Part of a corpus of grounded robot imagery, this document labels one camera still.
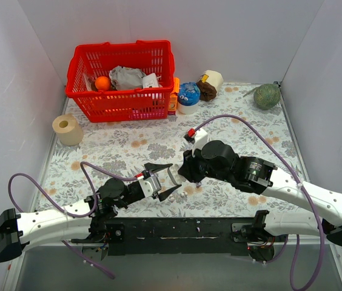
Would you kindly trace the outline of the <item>white blue lidded tub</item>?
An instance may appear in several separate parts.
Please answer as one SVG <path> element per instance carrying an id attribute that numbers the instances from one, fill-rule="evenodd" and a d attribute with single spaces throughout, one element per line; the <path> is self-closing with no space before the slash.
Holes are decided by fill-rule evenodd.
<path id="1" fill-rule="evenodd" d="M 177 109 L 184 115 L 191 115 L 198 110 L 200 90 L 195 82 L 186 82 L 180 85 Z"/>

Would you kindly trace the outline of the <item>beige paper roll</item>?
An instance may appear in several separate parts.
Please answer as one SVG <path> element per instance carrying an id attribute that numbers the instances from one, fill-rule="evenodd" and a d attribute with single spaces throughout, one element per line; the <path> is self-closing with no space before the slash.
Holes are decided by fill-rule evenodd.
<path id="1" fill-rule="evenodd" d="M 65 146 L 76 146 L 84 137 L 82 128 L 71 113 L 55 118 L 52 127 L 60 143 Z"/>

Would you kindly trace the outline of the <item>orange fruit in basket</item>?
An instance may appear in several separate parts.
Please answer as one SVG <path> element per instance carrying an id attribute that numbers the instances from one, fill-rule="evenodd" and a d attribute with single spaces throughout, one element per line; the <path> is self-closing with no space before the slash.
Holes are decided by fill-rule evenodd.
<path id="1" fill-rule="evenodd" d="M 99 91 L 108 91 L 111 88 L 110 79 L 106 76 L 100 76 L 95 79 L 95 87 Z"/>

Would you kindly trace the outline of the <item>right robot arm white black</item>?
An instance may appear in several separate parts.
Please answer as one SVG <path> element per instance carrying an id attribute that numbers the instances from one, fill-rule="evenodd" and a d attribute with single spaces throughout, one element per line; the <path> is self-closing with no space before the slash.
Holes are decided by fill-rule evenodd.
<path id="1" fill-rule="evenodd" d="M 231 146 L 211 141 L 183 154 L 178 174 L 189 182 L 204 178 L 228 182 L 245 193 L 287 201 L 303 213 L 256 212 L 253 222 L 236 230 L 243 241 L 265 241 L 281 235 L 321 236 L 342 247 L 342 193 L 333 192 L 294 176 L 257 157 L 239 156 Z"/>

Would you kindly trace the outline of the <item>grey crumpled bag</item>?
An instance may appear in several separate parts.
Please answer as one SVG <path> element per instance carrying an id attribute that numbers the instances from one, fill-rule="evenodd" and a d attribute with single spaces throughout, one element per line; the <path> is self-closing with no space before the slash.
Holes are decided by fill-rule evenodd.
<path id="1" fill-rule="evenodd" d="M 109 71 L 110 82 L 119 91 L 140 89 L 145 76 L 147 75 L 140 69 L 120 65 Z"/>

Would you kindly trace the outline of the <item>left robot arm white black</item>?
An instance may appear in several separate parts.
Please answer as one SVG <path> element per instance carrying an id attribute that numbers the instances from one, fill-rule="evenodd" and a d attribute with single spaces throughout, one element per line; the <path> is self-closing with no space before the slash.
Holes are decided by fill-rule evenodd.
<path id="1" fill-rule="evenodd" d="M 58 209 L 18 213 L 7 209 L 0 215 L 0 263 L 19 257 L 22 252 L 57 241 L 73 243 L 120 242 L 123 227 L 109 227 L 119 209 L 145 198 L 166 200 L 181 187 L 185 178 L 176 164 L 145 164 L 145 169 L 128 184 L 108 179 L 95 195 Z"/>

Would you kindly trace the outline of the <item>green melon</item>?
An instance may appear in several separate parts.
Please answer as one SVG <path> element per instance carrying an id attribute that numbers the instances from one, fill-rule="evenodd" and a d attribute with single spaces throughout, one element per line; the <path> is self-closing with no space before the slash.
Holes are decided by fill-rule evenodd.
<path id="1" fill-rule="evenodd" d="M 255 105 L 261 110 L 269 110 L 275 107 L 280 99 L 280 89 L 275 84 L 263 84 L 253 91 Z"/>

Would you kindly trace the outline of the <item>orange purple carton box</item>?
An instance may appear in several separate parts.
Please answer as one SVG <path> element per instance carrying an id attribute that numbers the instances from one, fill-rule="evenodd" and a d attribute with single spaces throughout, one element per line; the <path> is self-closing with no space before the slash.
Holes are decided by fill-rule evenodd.
<path id="1" fill-rule="evenodd" d="M 177 109 L 177 103 L 178 103 L 180 80 L 179 78 L 174 78 L 173 80 L 174 80 L 174 87 L 173 87 L 173 91 L 170 94 L 168 115 L 176 115 L 176 109 Z"/>

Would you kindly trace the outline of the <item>white small box in basket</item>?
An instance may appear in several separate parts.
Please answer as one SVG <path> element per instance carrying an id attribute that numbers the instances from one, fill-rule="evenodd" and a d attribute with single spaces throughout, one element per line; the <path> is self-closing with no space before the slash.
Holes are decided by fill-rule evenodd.
<path id="1" fill-rule="evenodd" d="M 150 88 L 159 88 L 158 77 L 156 73 L 151 73 L 142 78 L 142 88 L 150 89 Z"/>

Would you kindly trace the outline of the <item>red plastic shopping basket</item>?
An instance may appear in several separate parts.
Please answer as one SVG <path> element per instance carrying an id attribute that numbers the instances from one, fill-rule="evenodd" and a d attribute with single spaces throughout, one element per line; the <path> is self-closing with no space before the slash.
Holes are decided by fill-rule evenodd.
<path id="1" fill-rule="evenodd" d="M 154 73 L 159 87 L 133 90 L 93 91 L 85 76 L 108 76 L 117 66 Z M 66 95 L 73 99 L 90 122 L 164 119 L 174 89 L 175 61 L 168 40 L 128 44 L 83 44 L 75 48 L 67 71 Z"/>

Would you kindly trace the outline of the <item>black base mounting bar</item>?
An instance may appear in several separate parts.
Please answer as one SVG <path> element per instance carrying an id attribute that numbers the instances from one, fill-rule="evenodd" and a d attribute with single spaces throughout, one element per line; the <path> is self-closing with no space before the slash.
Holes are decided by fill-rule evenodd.
<path id="1" fill-rule="evenodd" d="M 105 244 L 109 256 L 217 254 L 247 256 L 248 243 L 272 238 L 255 218 L 94 218 L 85 239 Z"/>

